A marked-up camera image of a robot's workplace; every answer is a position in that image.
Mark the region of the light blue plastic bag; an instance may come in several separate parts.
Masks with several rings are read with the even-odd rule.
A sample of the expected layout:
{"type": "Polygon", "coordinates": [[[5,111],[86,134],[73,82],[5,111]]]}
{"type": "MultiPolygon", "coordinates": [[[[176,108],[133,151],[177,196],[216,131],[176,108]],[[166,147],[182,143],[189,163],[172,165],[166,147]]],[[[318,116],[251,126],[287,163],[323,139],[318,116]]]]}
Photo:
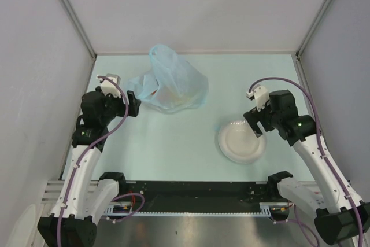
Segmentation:
{"type": "Polygon", "coordinates": [[[198,109],[209,92],[208,78],[170,47],[149,51],[151,69],[125,83],[143,104],[162,113],[198,109]]]}

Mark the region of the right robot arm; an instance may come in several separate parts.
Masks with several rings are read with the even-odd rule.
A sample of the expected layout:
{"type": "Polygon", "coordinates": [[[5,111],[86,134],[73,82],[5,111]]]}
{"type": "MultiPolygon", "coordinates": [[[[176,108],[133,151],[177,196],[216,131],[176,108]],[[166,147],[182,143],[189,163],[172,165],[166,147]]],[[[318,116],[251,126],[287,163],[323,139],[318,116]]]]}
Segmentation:
{"type": "Polygon", "coordinates": [[[316,122],[299,115],[288,90],[269,92],[257,86],[246,94],[256,107],[243,117],[257,137],[276,130],[305,165],[319,188],[315,194],[287,171],[268,176],[267,196],[272,201],[292,201],[314,220],[315,228],[328,245],[359,237],[369,230],[369,203],[356,193],[330,155],[316,122]]]}

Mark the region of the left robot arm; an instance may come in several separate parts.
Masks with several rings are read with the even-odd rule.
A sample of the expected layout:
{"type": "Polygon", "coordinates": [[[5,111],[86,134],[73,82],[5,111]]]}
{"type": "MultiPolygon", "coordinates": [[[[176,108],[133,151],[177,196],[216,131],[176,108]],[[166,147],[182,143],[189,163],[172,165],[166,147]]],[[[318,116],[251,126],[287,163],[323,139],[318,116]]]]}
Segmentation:
{"type": "Polygon", "coordinates": [[[97,225],[114,199],[127,196],[126,179],[121,172],[104,172],[98,186],[88,194],[91,178],[116,117],[137,117],[141,101],[133,91],[127,99],[105,94],[100,87],[82,96],[82,114],[72,136],[71,164],[60,196],[50,216],[38,221],[38,231],[47,246],[93,246],[97,225]]]}

